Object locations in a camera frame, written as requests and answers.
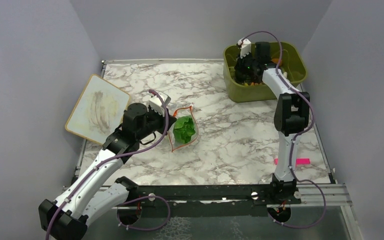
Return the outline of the small whiteboard wooden frame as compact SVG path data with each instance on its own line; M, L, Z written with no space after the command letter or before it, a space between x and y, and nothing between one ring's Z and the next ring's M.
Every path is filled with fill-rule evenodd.
M65 130L102 145L121 124L131 96L97 74L92 74L78 98Z

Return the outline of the green plastic bin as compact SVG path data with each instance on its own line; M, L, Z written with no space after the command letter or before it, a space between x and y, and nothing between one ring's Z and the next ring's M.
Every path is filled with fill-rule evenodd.
M286 82L295 88L307 78L307 69L299 51L288 42L269 42L271 59L281 57L278 72L286 72ZM240 57L241 50L236 45L230 45L223 52L223 77L228 97L236 103L275 100L281 90L288 87L277 76L274 68L267 69L258 77L246 77L244 83L239 82L235 66Z

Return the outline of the clear zip bag orange zipper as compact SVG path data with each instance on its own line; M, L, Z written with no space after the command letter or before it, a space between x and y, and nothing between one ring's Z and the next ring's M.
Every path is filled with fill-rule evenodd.
M176 109L172 116L176 121L169 129L168 139L174 152L191 145L198 138L199 127L192 105Z

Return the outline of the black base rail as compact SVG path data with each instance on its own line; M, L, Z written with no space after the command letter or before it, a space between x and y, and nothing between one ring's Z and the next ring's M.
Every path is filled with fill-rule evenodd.
M266 217L269 206L300 204L294 194L275 196L268 184L243 185L137 185L127 187L129 203L143 218Z

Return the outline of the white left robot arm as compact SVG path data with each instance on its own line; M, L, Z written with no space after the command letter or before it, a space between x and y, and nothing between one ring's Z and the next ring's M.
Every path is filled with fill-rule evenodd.
M176 120L166 103L130 104L122 123L106 138L87 170L55 200L45 199L39 205L45 239L81 240L88 227L110 208L139 201L139 186L126 177L118 178L105 191L100 188L131 156L156 147Z

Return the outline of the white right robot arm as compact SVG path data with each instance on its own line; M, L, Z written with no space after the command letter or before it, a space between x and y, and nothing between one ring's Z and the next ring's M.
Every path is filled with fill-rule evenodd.
M297 145L302 132L308 127L310 96L299 91L284 76L279 68L260 63L251 53L252 43L248 39L237 43L240 53L237 58L235 77L245 82L247 79L263 83L274 93L277 105L274 114L274 127L279 135L277 165L269 188L265 193L269 199L280 204L293 197L297 190L295 169L297 165Z

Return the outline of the orange toy fruit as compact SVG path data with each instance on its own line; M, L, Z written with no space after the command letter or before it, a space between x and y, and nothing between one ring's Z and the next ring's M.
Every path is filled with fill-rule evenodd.
M282 65L282 59L280 58L272 58L271 61L274 63L274 64L279 64L279 66Z

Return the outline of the green toy lettuce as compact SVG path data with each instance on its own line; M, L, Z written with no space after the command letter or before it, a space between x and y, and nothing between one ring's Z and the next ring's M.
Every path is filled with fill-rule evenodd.
M173 134L177 143L188 144L195 133L194 120L191 115L178 118L174 124Z

